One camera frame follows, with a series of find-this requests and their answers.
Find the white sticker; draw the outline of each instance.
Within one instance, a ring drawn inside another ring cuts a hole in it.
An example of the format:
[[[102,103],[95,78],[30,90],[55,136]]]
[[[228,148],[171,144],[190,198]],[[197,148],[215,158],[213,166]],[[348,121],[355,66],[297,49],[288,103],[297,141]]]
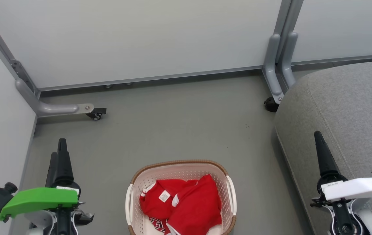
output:
[[[165,202],[167,201],[167,199],[170,197],[170,194],[164,190],[164,192],[161,193],[161,195],[159,196],[159,199],[162,201],[162,202]]]
[[[74,189],[74,188],[70,188],[70,187],[61,187],[61,186],[57,186],[57,189],[68,189],[68,190],[74,190],[77,192],[77,195],[80,193],[80,190],[78,189]]]
[[[323,185],[321,185],[322,192],[324,192],[324,189],[325,189],[325,188],[328,188],[329,186],[333,186],[333,185],[336,185],[336,184],[339,184],[339,183],[342,183],[342,182],[343,182],[343,181],[340,180],[340,181],[333,182],[333,183],[323,184]]]

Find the screw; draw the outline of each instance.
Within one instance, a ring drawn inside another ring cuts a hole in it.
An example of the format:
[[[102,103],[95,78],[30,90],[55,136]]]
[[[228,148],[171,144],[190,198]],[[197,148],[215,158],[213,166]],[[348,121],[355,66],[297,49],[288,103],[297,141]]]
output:
[[[8,219],[10,218],[10,215],[9,214],[7,214],[5,217],[4,217],[4,220],[3,220],[3,222],[4,223],[7,223],[7,221],[8,221]]]

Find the white plastic basket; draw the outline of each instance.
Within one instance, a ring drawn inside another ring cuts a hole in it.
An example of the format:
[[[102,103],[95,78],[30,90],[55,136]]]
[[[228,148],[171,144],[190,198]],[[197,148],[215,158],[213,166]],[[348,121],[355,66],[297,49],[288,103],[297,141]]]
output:
[[[208,235],[228,235],[234,228],[237,213],[237,201],[234,184],[227,171],[220,164],[207,160],[186,160],[163,162],[148,165],[139,170],[132,178],[125,199],[125,214],[131,235],[160,235],[141,210],[139,196],[142,189],[156,180],[198,180],[210,174],[216,183],[222,202],[222,224],[213,227]]]

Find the caster wheel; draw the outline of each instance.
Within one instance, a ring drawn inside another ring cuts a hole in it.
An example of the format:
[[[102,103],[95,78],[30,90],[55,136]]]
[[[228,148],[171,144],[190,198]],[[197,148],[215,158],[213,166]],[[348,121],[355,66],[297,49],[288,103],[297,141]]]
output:
[[[89,118],[95,121],[100,120],[104,114],[106,114],[106,108],[94,108],[91,113],[86,113]]]
[[[279,108],[279,105],[276,104],[273,97],[269,97],[265,100],[265,107],[267,111],[275,113]]]

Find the gray floor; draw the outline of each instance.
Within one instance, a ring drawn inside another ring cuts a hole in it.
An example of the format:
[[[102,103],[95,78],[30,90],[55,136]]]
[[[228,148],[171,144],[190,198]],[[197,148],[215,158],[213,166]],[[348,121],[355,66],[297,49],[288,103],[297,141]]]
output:
[[[335,64],[298,66],[295,77]],[[86,212],[87,234],[127,235],[124,201],[135,172],[158,162],[210,159],[229,172],[237,193],[234,234],[310,235],[301,202],[274,135],[274,113],[259,71],[50,92],[50,103],[107,107],[100,121],[84,115],[40,119],[22,189],[42,187],[51,152],[65,137]],[[13,234],[28,221],[14,220]]]

